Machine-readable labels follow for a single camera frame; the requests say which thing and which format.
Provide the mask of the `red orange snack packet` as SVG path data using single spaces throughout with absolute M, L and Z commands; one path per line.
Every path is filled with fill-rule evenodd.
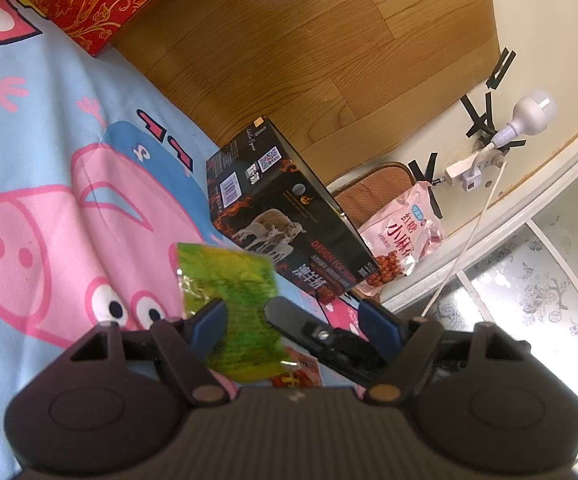
M 290 346 L 283 347 L 287 359 L 283 361 L 283 372 L 271 379 L 274 388 L 321 388 L 321 370 L 318 360 Z

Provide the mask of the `green seaweed snack bag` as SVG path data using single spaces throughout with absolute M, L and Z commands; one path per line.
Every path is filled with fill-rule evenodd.
M 185 317 L 192 318 L 213 299 L 226 304 L 226 332 L 210 352 L 208 366 L 239 384 L 283 374 L 291 357 L 264 315 L 265 304 L 278 296 L 272 261 L 252 252 L 189 243 L 179 243 L 176 254 Z

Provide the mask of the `pink fried dough snack bag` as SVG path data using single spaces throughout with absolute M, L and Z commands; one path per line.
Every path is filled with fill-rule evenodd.
M 383 286 L 411 275 L 443 242 L 440 218 L 431 207 L 428 182 L 417 182 L 373 214 L 360 228 L 378 270 L 357 289 L 374 296 Z

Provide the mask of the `brown seat cushion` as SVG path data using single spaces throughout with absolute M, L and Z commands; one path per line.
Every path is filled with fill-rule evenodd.
M 408 166 L 385 162 L 332 194 L 349 221 L 359 229 L 373 214 L 415 184 Z

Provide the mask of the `black sheep print box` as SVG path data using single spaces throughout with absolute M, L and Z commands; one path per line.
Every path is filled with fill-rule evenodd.
M 214 228 L 322 304 L 378 271 L 342 208 L 266 116 L 207 161 Z

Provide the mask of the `white power strip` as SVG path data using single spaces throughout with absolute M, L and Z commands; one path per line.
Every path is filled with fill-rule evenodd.
M 497 148 L 483 148 L 467 158 L 454 162 L 444 169 L 444 181 L 448 185 L 459 185 L 465 192 L 472 192 L 482 183 L 483 170 L 502 165 L 504 155 Z

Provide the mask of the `peppa pig blue bedsheet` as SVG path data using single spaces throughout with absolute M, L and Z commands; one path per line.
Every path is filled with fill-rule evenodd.
M 10 400 L 98 322 L 180 315 L 178 243 L 229 246 L 210 219 L 215 150 L 121 55 L 0 0 L 0 479 L 20 470 Z

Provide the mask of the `wooden headboard panel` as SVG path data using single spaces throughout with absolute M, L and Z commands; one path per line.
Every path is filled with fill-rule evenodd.
M 217 145 L 267 116 L 331 182 L 489 76 L 493 0 L 155 0 L 115 47 Z

